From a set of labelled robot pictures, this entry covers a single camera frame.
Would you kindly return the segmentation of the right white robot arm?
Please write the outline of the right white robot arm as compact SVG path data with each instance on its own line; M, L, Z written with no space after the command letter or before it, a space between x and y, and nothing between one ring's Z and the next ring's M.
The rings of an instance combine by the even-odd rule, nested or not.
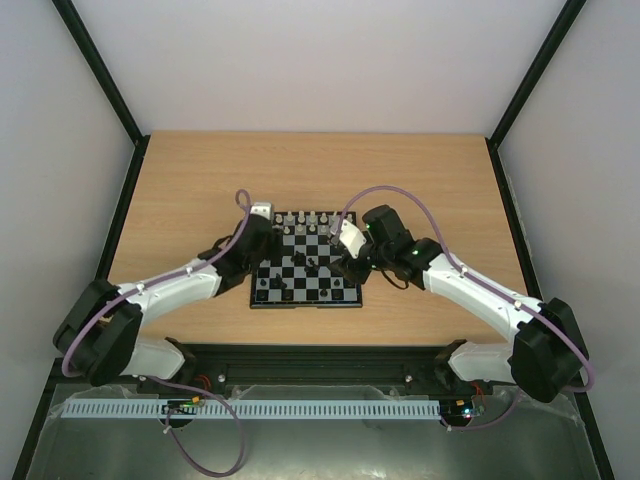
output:
M475 380L510 383L549 403L570 388L588 359L571 307L520 294L480 274L428 237L415 239L388 205L368 211L357 227L336 214L330 238L341 256L332 270L364 284L373 271L393 273L404 286L440 295L484 321L500 344L451 344L436 379L455 392Z

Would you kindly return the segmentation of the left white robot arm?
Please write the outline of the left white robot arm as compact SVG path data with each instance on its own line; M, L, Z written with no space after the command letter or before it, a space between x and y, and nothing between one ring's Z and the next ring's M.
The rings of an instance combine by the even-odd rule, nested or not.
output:
M179 341L147 337L144 326L181 307L218 297L241 285L274 253L273 206L256 202L229 237L180 268L133 283L92 281L53 337L67 377L102 386L120 376L187 384L197 360Z

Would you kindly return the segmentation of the black and white chessboard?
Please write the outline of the black and white chessboard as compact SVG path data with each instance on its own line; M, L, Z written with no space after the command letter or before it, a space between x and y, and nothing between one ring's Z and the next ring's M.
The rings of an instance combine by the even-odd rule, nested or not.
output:
M267 308L360 308L363 306L361 287L345 280L329 269L329 265L340 258L337 246L330 242L330 227L339 218L336 211L277 211L274 214L274 229L282 232L282 257L273 262L263 261L252 276L249 305L252 309ZM328 226L322 234L321 225ZM301 251L319 265L316 275L306 275L295 267L291 256ZM336 279L342 287L335 288ZM329 295L323 299L320 290L327 289ZM333 299L332 292L341 290L343 299Z

